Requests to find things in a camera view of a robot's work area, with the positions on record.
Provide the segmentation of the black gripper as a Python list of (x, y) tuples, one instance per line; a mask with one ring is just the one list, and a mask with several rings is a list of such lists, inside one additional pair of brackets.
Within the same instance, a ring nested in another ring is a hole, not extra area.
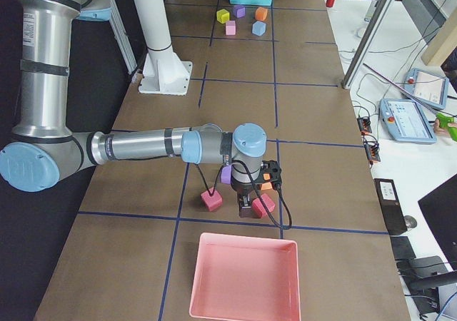
[(251, 218), (252, 217), (252, 207), (250, 201), (250, 193), (254, 191), (255, 188), (260, 189), (260, 183), (243, 183), (235, 178), (231, 178), (231, 187), (237, 193), (238, 201), (238, 215), (240, 218)]

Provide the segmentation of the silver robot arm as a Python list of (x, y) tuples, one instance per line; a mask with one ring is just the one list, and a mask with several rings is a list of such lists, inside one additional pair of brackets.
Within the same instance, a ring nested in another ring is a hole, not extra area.
[(154, 131), (73, 133), (66, 126), (71, 25), (107, 21), (111, 0), (18, 0), (23, 6), (21, 118), (13, 141), (1, 150), (1, 176), (13, 187), (37, 192), (85, 168), (109, 161), (179, 157), (184, 162), (231, 167), (240, 205), (263, 182), (266, 134), (253, 123), (222, 131), (198, 127)]

